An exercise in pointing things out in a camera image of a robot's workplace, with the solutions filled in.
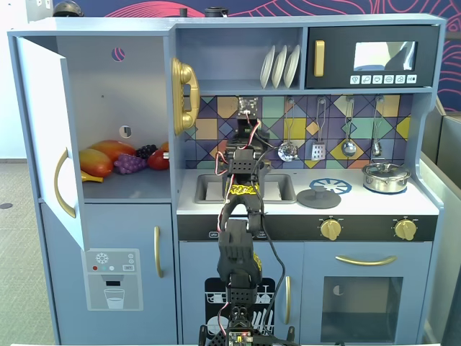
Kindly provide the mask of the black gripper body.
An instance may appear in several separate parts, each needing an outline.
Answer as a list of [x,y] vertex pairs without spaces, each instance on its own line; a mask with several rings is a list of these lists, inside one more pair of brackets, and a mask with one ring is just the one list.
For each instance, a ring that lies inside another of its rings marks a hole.
[[262,122],[255,116],[238,115],[237,127],[226,143],[226,151],[252,148],[255,151],[266,151],[269,143],[269,133],[262,128]]

